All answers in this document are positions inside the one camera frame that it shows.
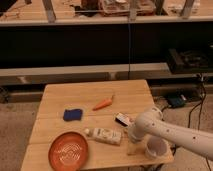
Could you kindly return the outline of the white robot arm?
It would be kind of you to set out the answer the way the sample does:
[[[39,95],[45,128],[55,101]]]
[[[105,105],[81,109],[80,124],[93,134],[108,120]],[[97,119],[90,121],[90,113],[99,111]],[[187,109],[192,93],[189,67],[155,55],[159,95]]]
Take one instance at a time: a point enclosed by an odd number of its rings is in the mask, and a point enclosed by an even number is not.
[[[151,134],[213,161],[213,133],[173,125],[163,121],[162,116],[156,106],[140,113],[127,127],[130,141],[137,143],[146,134]]]

